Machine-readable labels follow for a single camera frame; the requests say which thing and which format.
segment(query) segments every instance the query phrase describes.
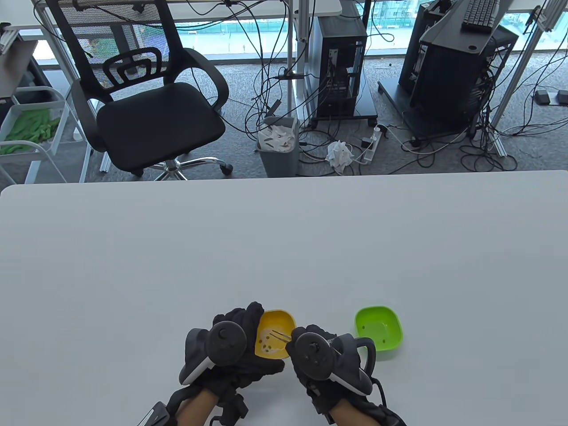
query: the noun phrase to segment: green bowl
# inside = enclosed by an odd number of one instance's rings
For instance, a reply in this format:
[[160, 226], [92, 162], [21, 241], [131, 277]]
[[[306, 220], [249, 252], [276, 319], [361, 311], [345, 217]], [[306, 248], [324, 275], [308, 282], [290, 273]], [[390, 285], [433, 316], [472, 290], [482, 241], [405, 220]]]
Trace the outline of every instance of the green bowl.
[[355, 317], [355, 326], [359, 337], [373, 339], [377, 352], [398, 348], [404, 338], [397, 315], [386, 306], [361, 309]]

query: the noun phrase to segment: green cloth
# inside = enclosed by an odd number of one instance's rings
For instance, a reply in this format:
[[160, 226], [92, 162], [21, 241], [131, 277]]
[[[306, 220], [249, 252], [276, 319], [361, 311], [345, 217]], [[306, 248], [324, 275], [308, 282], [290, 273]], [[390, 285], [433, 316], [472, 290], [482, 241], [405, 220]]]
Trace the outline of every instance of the green cloth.
[[[50, 120], [49, 109], [23, 111], [14, 123], [14, 126], [6, 138], [11, 140], [28, 140], [41, 144], [47, 142], [55, 136], [60, 118]], [[27, 145], [11, 145], [0, 148], [0, 155], [14, 154], [19, 152], [31, 151]]]

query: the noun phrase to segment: black office chair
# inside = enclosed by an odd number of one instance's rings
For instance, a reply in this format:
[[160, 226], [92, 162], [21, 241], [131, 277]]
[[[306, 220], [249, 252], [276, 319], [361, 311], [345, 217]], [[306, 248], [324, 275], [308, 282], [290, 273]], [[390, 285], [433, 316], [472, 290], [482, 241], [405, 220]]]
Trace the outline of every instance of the black office chair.
[[[81, 78], [72, 85], [77, 115], [91, 146], [138, 177], [162, 170], [157, 181], [187, 180], [182, 170], [218, 164], [214, 157], [179, 162], [177, 157], [220, 138], [221, 107], [229, 87], [200, 53], [182, 46], [166, 0], [47, 0]], [[188, 68], [204, 70], [217, 88], [213, 105], [199, 90], [175, 82]], [[111, 94], [138, 83], [164, 79], [163, 87], [113, 101]], [[97, 116], [88, 101], [104, 103]]]

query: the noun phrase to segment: chair seat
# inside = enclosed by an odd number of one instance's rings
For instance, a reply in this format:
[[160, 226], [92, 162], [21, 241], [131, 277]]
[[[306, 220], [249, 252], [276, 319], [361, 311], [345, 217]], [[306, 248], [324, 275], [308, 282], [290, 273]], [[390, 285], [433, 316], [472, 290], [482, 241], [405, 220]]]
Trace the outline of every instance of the chair seat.
[[222, 118], [187, 83], [174, 83], [104, 105], [97, 125], [108, 156], [131, 172], [202, 147], [225, 133]]

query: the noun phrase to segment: mesh chair back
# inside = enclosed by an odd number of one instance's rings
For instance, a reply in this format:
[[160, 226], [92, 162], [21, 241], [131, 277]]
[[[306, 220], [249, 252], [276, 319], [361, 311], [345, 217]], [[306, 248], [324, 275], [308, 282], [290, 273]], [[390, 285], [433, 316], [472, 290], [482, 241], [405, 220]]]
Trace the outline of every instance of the mesh chair back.
[[91, 95], [176, 74], [184, 51], [166, 0], [47, 0]]

